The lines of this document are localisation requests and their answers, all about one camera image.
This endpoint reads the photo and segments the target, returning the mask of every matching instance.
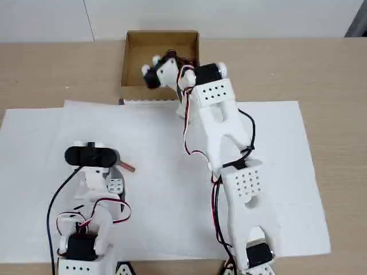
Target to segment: black wire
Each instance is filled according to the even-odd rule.
[[[222,234],[222,230],[220,228],[220,223],[219,223],[219,216],[218,216],[218,198],[219,198],[219,188],[220,188],[220,184],[222,183],[222,179],[219,178],[217,183],[215,183],[217,185],[216,187],[216,192],[215,192],[215,198],[214,198],[214,218],[216,220],[216,224],[217,224],[217,231],[218,231],[218,235],[219,238],[221,240],[221,243],[225,249],[225,251],[228,254],[229,257],[229,262],[232,263],[233,265],[233,272],[235,275],[237,275],[237,266],[236,266],[236,262],[235,262],[235,258],[233,257],[231,251],[229,250],[227,244],[225,243],[223,234]]]
[[[250,148],[243,150],[242,152],[246,152],[246,154],[244,155],[244,158],[246,159],[248,156],[250,156],[250,154],[252,153],[252,151],[255,149],[255,137],[256,137],[256,124],[254,119],[252,118],[252,116],[250,116],[248,113],[245,113],[244,111],[242,111],[241,109],[239,109],[239,112],[246,116],[247,118],[250,119],[251,123],[252,123],[252,138],[251,138],[251,144],[250,144]]]
[[[50,205],[48,207],[47,210],[47,216],[46,216],[46,228],[47,228],[47,237],[48,237],[48,244],[50,246],[50,256],[51,256],[51,268],[52,268],[52,275],[55,275],[55,263],[53,260],[53,248],[52,248],[52,240],[51,240],[51,233],[50,233],[50,213],[51,213],[51,208],[53,205],[53,202],[55,201],[57,195],[60,193],[61,189],[64,188],[64,186],[76,175],[76,173],[78,173],[80,171],[80,169],[82,169],[82,166],[78,167],[77,169],[74,170],[74,172],[66,179],[66,181],[64,181],[62,183],[62,185],[57,189],[57,191],[55,192],[55,194],[53,195]]]

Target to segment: white wire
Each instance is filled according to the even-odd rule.
[[[187,112],[185,110],[185,128],[183,129],[183,148],[186,150],[187,145],[186,145],[186,134],[188,132],[188,128],[189,128],[189,119],[190,119],[190,95],[186,94],[186,106],[187,106]],[[209,159],[208,157],[201,151],[199,150],[194,150],[192,152],[189,152],[189,155],[193,155],[193,154],[200,154],[201,156],[203,156],[206,160],[206,162],[209,163]]]
[[[83,215],[81,215],[80,213],[78,212],[62,212],[62,213],[59,213],[57,216],[56,216],[56,220],[55,220],[55,223],[56,223],[56,229],[57,231],[60,233],[60,235],[62,235],[61,231],[60,231],[60,228],[58,226],[58,219],[61,218],[62,216],[65,216],[67,215],[68,216],[68,219],[69,220],[75,220],[76,222],[78,222],[79,225],[81,225],[82,223],[85,222],[85,218],[83,217]]]

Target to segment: bracket with holes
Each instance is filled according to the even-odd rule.
[[[240,175],[236,175],[234,180],[236,182],[238,196],[246,197],[244,198],[246,201],[261,192],[259,170],[243,171]]]
[[[122,179],[110,179],[110,181],[107,184],[108,192],[114,193],[114,194],[122,194],[124,191],[123,187],[123,181]]]
[[[130,262],[118,262],[115,275],[136,275]]]
[[[228,78],[195,86],[192,95],[195,97],[199,107],[235,99],[235,93]]]

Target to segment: red wire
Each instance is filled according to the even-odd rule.
[[[186,94],[186,108],[185,108],[185,128],[183,129],[183,146],[185,147],[186,153],[188,153],[189,156],[192,154],[198,153],[201,154],[207,162],[209,162],[208,157],[200,150],[192,150],[191,152],[188,149],[188,145],[186,144],[186,132],[188,130],[189,126],[189,117],[190,117],[190,95]]]
[[[96,207],[97,207],[97,204],[98,204],[99,202],[101,202],[101,201],[119,202],[119,203],[122,203],[122,204],[126,205],[126,206],[130,209],[130,213],[129,213],[129,215],[128,215],[126,218],[115,220],[115,221],[113,221],[113,222],[112,222],[113,224],[115,224],[115,223],[121,223],[121,222],[124,222],[124,221],[127,221],[128,219],[130,219],[130,217],[131,217],[131,213],[132,213],[132,209],[131,209],[131,206],[130,206],[127,202],[125,202],[125,201],[123,201],[123,200],[121,200],[121,199],[100,198],[100,199],[98,199],[98,200],[95,202],[95,204],[94,204],[94,206],[93,206],[93,210],[92,210],[91,217],[90,217],[86,222],[84,222],[83,224],[81,224],[81,225],[80,225],[80,227],[87,226],[87,225],[89,225],[89,224],[91,223],[91,221],[92,221],[92,217],[93,217],[93,215],[94,215],[94,213],[95,213],[95,210],[96,210]]]

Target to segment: black plastic piece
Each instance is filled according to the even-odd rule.
[[[68,260],[94,261],[97,259],[94,251],[96,237],[92,234],[72,234],[68,238],[68,249],[63,256]]]
[[[96,148],[93,142],[87,146],[69,147],[65,151],[65,160],[73,166],[110,168],[119,160],[119,154],[110,148]]]
[[[132,265],[131,265],[130,262],[117,262],[115,273],[117,272],[117,270],[119,270],[120,266],[122,266],[122,265],[127,265],[128,268],[129,268],[129,270],[130,270],[130,272],[131,272],[131,274],[132,275],[136,275],[135,270],[134,270],[134,268],[132,268]]]
[[[161,82],[157,76],[157,70],[149,69],[144,79],[149,89],[156,89],[161,86]]]
[[[222,79],[219,68],[215,63],[200,66],[194,69],[196,85],[201,85]]]
[[[154,66],[151,67],[148,72],[144,76],[144,80],[147,84],[147,87],[149,89],[156,89],[161,86],[161,82],[159,81],[159,78],[157,76],[157,71],[161,68],[161,66],[166,63],[166,61],[170,58],[177,59],[176,51],[169,50]]]
[[[265,242],[248,247],[246,251],[249,268],[254,268],[273,260],[270,247]]]
[[[246,156],[240,157],[238,160],[235,160],[234,162],[228,162],[222,165],[223,168],[233,166],[235,169],[240,170],[243,168],[246,168]]]

